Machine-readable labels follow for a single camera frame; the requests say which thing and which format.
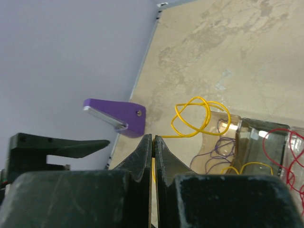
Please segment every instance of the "yellow wire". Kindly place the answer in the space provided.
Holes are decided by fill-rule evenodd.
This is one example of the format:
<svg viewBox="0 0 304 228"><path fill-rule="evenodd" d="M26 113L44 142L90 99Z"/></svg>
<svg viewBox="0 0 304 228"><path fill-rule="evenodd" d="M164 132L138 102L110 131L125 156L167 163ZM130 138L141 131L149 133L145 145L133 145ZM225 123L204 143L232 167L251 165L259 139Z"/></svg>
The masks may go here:
<svg viewBox="0 0 304 228"><path fill-rule="evenodd" d="M273 169L272 169L272 167L271 167L270 165L267 165L267 164L264 164L264 163L261 163L261 162L256 162L256 161L252 161L252 162L248 162L248 163L244 164L244 165L241 167L240 172L238 172L238 170L237 170L235 167L228 166L228 167L223 168L222 171L220 172L220 174L223 174L225 170L233 169L233 170L237 173L237 175L240 175L240 174L243 173L244 168L245 168L246 166L248 166L248 165L251 165L251 164L264 165L264 166L270 168L270 173L271 173L271 175L274 174Z"/></svg>
<svg viewBox="0 0 304 228"><path fill-rule="evenodd" d="M246 166L251 165L251 164L264 165L264 166L270 168L270 173L271 173L271 175L274 174L274 172L273 172L273 170L272 170L272 167L271 167L270 165L267 165L267 164L264 164L264 163L261 163L261 162L256 162L256 161L252 161L252 162L248 162L248 163L244 164L244 165L242 166L242 168L241 168L241 170L240 170L239 173L242 174L242 173L243 173L243 169L244 169Z"/></svg>
<svg viewBox="0 0 304 228"><path fill-rule="evenodd" d="M222 171L220 172L220 174L223 174L225 170L229 170L229 169L233 169L239 175L238 170L233 166L228 166L228 167L223 168Z"/></svg>
<svg viewBox="0 0 304 228"><path fill-rule="evenodd" d="M196 99L199 99L202 101L202 103L192 103L192 101L196 100ZM193 125L189 124L187 121L185 121L182 117L181 117L181 113L182 111L185 110L185 108L189 105L198 105L198 106L203 106L206 110L206 117L205 117L205 120L202 124L202 126L200 128L196 128L194 127ZM211 110L210 110L210 107L215 107L221 111L226 111L227 113L227 116L228 116L228 123L227 123L227 127L225 128L225 130L223 132L220 132L220 133L213 133L213 132L206 132L204 131L203 129L205 129L207 127L207 125L209 124L210 122L210 119L211 119ZM198 133L204 133L204 134L210 134L210 135L222 135L222 134L225 134L228 129L229 129L229 126L231 124L231 115L228 111L228 109L222 105L221 103L219 102L216 102L216 101L206 101L204 98L200 97L200 96L195 96L193 97L192 99L190 99L187 103L185 104L177 104L175 105L175 112L176 112L176 115L172 118L171 120L171 127L172 129L176 132L177 135L162 135L161 137L162 138L190 138L190 137L193 137L195 135L197 135ZM190 134L182 134L180 133L174 126L174 121L175 119L179 117L180 120L185 124L187 125L189 128L195 130L193 133L190 133ZM154 158L152 159L152 175L153 175L153 180L154 182L156 182L156 178L155 178L155 161L154 161Z"/></svg>
<svg viewBox="0 0 304 228"><path fill-rule="evenodd" d="M154 183L156 183L156 177L155 177L155 158L152 158L152 176Z"/></svg>

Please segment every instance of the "purple plastic piece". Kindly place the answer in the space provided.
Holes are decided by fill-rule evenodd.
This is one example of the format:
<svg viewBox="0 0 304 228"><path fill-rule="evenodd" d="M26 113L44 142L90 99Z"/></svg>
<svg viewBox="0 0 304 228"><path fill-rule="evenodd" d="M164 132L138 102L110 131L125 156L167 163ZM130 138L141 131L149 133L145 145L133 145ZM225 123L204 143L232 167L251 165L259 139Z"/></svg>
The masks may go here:
<svg viewBox="0 0 304 228"><path fill-rule="evenodd" d="M140 104L131 102L106 101L99 99L86 99L84 107L90 107L114 120L124 124L115 131L129 138L144 135L146 108Z"/></svg>

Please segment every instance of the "table surface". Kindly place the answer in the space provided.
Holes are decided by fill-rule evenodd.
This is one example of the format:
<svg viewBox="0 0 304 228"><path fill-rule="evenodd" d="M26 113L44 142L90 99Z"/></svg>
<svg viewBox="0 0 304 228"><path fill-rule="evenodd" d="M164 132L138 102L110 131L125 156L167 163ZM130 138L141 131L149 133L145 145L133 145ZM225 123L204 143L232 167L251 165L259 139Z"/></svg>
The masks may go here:
<svg viewBox="0 0 304 228"><path fill-rule="evenodd" d="M194 96L218 101L241 117L303 127L303 27L301 0L199 0L164 10L131 99L147 108L145 132L175 134L174 106ZM195 126L203 116L195 107L183 115ZM179 121L176 126L192 131ZM110 167L139 141L120 136ZM165 142L189 165L202 134Z"/></svg>

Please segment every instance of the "purple block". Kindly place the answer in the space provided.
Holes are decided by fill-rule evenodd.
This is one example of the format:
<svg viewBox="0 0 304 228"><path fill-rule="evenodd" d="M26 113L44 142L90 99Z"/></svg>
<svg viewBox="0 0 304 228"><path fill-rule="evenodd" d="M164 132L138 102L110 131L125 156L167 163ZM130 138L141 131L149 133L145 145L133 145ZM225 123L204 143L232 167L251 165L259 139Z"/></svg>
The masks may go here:
<svg viewBox="0 0 304 228"><path fill-rule="evenodd" d="M84 110L110 123L116 132L129 138L144 135L146 108L131 102L86 99Z"/></svg>

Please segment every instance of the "transparent plastic container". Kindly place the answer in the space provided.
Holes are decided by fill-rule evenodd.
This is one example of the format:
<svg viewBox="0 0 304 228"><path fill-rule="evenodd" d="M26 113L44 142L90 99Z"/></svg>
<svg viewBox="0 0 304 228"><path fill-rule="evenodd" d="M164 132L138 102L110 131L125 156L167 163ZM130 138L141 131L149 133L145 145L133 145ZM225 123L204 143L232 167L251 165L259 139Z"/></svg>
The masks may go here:
<svg viewBox="0 0 304 228"><path fill-rule="evenodd" d="M290 130L293 132L297 132L301 136L304 136L304 128L291 127ZM288 138L286 140L286 146L285 146L284 158L283 158L283 166L285 166L285 167L289 167L294 160L294 156L293 156L291 150L293 150L294 155L297 157L304 150L304 140L295 134L289 133ZM304 165L304 156L300 156L298 161L302 165ZM292 165L292 168L291 168L291 172L295 176L294 188L297 190L300 190L302 185L304 184L304 168L301 167L298 163L294 162L294 164ZM287 170L282 169L280 178L284 183L286 183ZM303 206L302 206L302 200L301 200L300 194L297 191L295 191L294 189L291 189L289 185L288 185L288 187L289 187L290 193L298 207L299 212L302 213Z"/></svg>
<svg viewBox="0 0 304 228"><path fill-rule="evenodd" d="M199 174L219 174L223 168L228 167L235 154L236 130L241 117L231 115L231 124L226 133L220 136L202 134L202 148L190 164L192 170ZM226 113L211 112L211 119L204 129L208 132L223 132L227 127Z"/></svg>
<svg viewBox="0 0 304 228"><path fill-rule="evenodd" d="M281 168L265 156L262 147L263 139L266 137L265 149L268 155L277 163L282 163L288 132L275 131L268 134L269 131L276 128L289 129L289 126L280 123L242 118L236 135L236 155L231 165L237 170L240 170L246 163L261 162L272 167L274 175L280 175ZM242 173L267 175L271 174L271 171L270 168L265 165L250 164L243 169Z"/></svg>

